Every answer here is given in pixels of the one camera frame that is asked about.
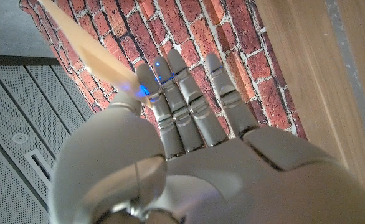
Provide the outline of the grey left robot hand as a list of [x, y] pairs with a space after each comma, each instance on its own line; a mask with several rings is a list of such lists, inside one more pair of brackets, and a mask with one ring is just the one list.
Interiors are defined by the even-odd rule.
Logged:
[[177, 50], [137, 76], [157, 126], [119, 92], [67, 140], [52, 223], [365, 223], [365, 190], [308, 141], [260, 126], [215, 54], [206, 57], [234, 138]]

